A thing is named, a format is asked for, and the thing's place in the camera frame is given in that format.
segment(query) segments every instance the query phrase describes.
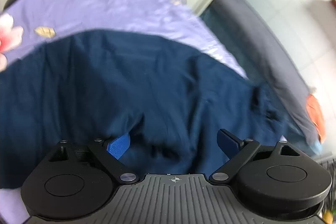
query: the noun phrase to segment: orange cloth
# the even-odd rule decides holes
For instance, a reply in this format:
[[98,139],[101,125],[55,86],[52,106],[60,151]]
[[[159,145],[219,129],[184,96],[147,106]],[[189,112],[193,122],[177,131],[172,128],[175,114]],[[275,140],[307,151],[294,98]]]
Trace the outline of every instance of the orange cloth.
[[316,126],[316,130],[319,134],[320,143],[323,143],[326,140],[326,126],[323,119],[323,114],[321,106],[314,95],[310,94],[307,97],[307,112],[309,118]]

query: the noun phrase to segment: navy blue cloth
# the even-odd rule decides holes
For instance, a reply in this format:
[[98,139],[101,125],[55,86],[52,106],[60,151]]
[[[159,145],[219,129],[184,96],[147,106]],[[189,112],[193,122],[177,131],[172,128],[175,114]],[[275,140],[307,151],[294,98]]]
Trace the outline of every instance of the navy blue cloth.
[[228,158],[225,128],[274,145],[285,121],[256,88],[162,37],[95,30],[45,44],[0,73],[0,188],[19,187],[58,141],[131,136],[137,172],[205,173]]

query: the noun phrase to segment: floral pattern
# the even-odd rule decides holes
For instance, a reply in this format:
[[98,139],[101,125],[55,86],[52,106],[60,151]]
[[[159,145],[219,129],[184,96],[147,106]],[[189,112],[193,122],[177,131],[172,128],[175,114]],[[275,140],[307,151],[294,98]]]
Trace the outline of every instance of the floral pattern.
[[10,14],[0,16],[0,71],[7,66],[6,56],[3,54],[22,42],[23,27],[13,27],[14,19]]

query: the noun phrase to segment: gray ribbed base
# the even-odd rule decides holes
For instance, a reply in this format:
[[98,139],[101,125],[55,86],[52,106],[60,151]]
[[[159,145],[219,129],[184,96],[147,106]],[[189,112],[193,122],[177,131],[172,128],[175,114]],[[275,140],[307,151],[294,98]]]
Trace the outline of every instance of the gray ribbed base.
[[[251,213],[227,186],[209,184],[203,175],[147,175],[122,186],[96,213],[71,224],[276,224]],[[31,217],[27,224],[59,224]],[[314,216],[292,224],[324,224]]]

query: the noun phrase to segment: bed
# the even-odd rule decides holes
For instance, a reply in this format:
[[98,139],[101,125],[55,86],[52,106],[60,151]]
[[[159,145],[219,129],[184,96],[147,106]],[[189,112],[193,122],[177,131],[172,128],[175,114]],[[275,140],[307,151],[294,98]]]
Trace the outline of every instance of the bed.
[[[281,135],[308,155],[319,152],[318,132],[302,106],[306,106],[309,89],[295,74],[295,67],[276,38],[243,0],[215,0],[201,16],[203,21],[192,15],[183,0],[17,0],[4,11],[4,18],[16,28],[16,35],[22,40],[14,47],[2,48],[5,59],[1,66],[5,71],[44,44],[85,30],[159,35],[211,56],[240,75],[239,81],[262,86],[270,105],[286,125]],[[279,60],[262,58],[268,55],[258,45],[265,42],[277,47]],[[277,70],[279,64],[286,65],[285,75],[291,72],[297,93],[282,81],[283,74]],[[289,100],[299,94],[300,100],[294,106],[301,108],[288,108],[288,98],[282,96],[288,93]],[[0,196],[3,197],[0,200],[6,199],[6,204],[0,201],[0,215],[6,223],[19,224],[27,218],[18,189],[0,190]]]

